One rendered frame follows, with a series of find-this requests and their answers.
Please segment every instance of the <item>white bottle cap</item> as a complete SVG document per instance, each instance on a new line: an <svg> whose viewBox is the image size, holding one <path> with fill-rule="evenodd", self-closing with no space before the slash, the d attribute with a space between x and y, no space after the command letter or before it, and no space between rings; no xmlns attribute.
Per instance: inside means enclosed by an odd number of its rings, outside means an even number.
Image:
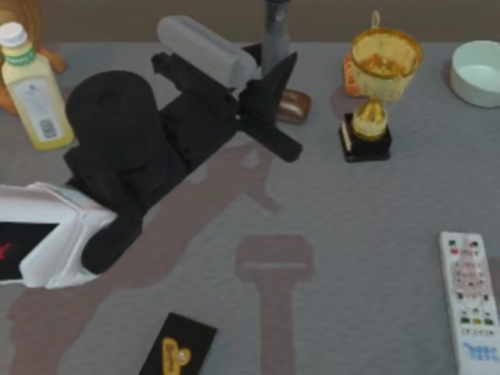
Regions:
<svg viewBox="0 0 500 375"><path fill-rule="evenodd" d="M8 22L0 26L0 45L18 47L27 40L28 35L20 23Z"/></svg>

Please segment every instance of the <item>metal cylinder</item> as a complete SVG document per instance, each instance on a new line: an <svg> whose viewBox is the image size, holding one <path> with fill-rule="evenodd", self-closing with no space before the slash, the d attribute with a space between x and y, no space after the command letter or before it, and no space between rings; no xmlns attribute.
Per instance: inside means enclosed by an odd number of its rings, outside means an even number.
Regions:
<svg viewBox="0 0 500 375"><path fill-rule="evenodd" d="M266 30L262 43L262 76L285 60L290 53L288 2L266 2Z"/></svg>

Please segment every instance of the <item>red logo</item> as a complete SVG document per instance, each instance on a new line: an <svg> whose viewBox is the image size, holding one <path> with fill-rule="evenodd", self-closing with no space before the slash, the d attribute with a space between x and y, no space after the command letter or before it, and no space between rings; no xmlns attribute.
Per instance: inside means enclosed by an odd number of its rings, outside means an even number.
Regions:
<svg viewBox="0 0 500 375"><path fill-rule="evenodd" d="M5 259L5 252L9 250L11 244L0 245L0 260Z"/></svg>

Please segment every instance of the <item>yellow logo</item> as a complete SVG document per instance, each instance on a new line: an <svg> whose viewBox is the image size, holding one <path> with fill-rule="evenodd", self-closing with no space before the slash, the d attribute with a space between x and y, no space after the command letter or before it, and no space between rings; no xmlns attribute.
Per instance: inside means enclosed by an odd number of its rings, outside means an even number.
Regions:
<svg viewBox="0 0 500 375"><path fill-rule="evenodd" d="M163 339L162 353L163 375L180 375L181 367L191 361L191 351L179 349L177 341L170 337Z"/></svg>

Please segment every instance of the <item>white remote control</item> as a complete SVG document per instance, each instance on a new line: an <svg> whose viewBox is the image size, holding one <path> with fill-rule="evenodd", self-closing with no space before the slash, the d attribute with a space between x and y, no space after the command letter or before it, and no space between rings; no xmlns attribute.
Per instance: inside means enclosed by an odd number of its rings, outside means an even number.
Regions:
<svg viewBox="0 0 500 375"><path fill-rule="evenodd" d="M439 242L459 375L499 375L500 328L483 238L443 232Z"/></svg>

